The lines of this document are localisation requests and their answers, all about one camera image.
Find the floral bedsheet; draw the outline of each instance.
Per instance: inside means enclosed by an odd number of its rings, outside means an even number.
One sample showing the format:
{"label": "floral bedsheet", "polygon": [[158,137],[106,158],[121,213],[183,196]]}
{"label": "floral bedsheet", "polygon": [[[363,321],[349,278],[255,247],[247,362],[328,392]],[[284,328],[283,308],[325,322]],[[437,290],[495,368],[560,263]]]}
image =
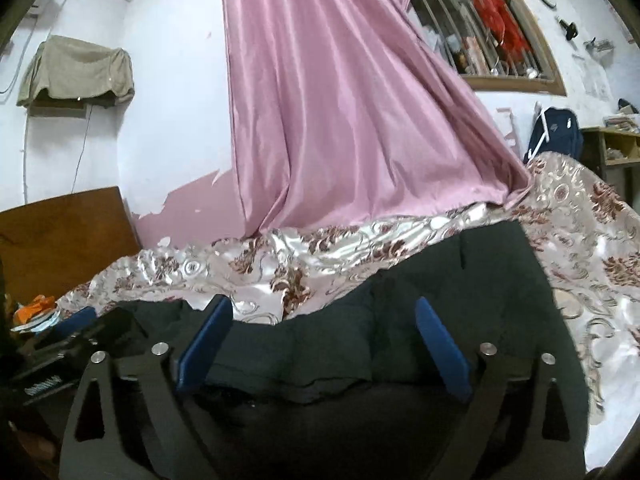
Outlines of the floral bedsheet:
{"label": "floral bedsheet", "polygon": [[475,226],[517,219],[554,289],[590,390],[590,468],[604,465],[640,413],[640,216],[573,159],[542,153],[532,191],[512,210],[475,204],[436,217],[394,217],[313,232],[280,229],[210,246],[121,258],[58,300],[69,315],[117,301],[215,294],[236,319],[275,324],[309,314],[370,275]]}

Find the red bag hanging in window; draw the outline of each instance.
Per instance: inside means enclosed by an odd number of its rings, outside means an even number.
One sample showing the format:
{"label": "red bag hanging in window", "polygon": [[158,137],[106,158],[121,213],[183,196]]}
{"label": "red bag hanging in window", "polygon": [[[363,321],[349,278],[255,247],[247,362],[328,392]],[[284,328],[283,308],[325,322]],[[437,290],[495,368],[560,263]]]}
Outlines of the red bag hanging in window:
{"label": "red bag hanging in window", "polygon": [[520,26],[513,20],[504,0],[474,0],[484,25],[491,30],[502,49],[514,61],[522,61],[522,51],[531,52]]}

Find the navy blue bag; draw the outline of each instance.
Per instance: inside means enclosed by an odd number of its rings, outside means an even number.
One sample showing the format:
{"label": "navy blue bag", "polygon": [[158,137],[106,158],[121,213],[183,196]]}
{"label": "navy blue bag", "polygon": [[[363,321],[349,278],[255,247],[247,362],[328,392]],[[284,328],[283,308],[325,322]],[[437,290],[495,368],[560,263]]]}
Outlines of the navy blue bag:
{"label": "navy blue bag", "polygon": [[[546,142],[546,138],[543,139],[543,137],[546,137],[545,121],[548,128],[548,142]],[[525,163],[529,162],[541,152],[564,153],[575,160],[579,160],[582,154],[582,142],[578,118],[571,110],[566,108],[547,108],[536,120],[531,140],[529,141],[529,149],[525,153],[523,161]]]}

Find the wooden headboard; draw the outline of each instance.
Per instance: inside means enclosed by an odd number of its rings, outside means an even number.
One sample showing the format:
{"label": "wooden headboard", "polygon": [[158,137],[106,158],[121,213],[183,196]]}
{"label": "wooden headboard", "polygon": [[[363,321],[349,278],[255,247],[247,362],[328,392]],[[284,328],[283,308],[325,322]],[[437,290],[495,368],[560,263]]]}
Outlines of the wooden headboard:
{"label": "wooden headboard", "polygon": [[59,298],[139,250],[117,187],[0,212],[4,287],[20,303]]}

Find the metal bolt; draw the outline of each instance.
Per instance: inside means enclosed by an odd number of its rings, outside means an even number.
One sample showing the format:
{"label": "metal bolt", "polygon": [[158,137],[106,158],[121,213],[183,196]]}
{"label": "metal bolt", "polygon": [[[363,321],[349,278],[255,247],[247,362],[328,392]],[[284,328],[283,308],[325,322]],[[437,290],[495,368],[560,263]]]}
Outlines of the metal bolt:
{"label": "metal bolt", "polygon": [[162,355],[166,354],[166,351],[169,349],[169,345],[165,342],[156,343],[151,347],[151,353],[153,355]]}
{"label": "metal bolt", "polygon": [[102,361],[104,361],[105,357],[107,357],[106,352],[104,352],[103,350],[98,350],[91,356],[91,362],[94,364],[101,363]]}
{"label": "metal bolt", "polygon": [[556,364],[556,358],[552,354],[547,354],[547,353],[542,354],[542,361],[548,365]]}
{"label": "metal bolt", "polygon": [[489,356],[496,355],[498,353],[498,349],[492,343],[482,343],[480,345],[480,351],[484,355],[489,355]]}

